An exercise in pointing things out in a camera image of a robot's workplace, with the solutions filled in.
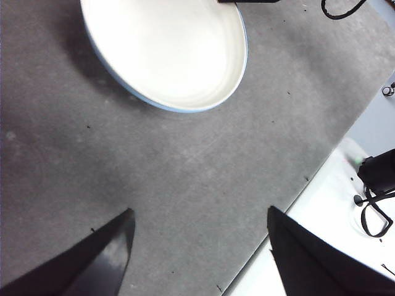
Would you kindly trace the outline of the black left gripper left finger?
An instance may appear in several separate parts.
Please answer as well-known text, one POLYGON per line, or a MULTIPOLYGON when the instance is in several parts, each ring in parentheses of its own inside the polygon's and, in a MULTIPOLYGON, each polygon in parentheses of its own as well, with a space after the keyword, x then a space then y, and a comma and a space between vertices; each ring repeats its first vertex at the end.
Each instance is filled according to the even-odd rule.
POLYGON ((131 257, 128 208, 67 251, 1 288, 1 295, 118 295, 131 257))

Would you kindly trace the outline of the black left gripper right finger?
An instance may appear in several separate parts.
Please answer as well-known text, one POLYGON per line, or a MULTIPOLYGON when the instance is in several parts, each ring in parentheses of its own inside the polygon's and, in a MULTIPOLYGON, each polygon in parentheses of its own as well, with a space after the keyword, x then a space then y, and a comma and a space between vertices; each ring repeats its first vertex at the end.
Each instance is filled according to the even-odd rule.
POLYGON ((267 229, 287 295, 394 295, 394 281, 332 247, 274 206, 267 211, 267 229))

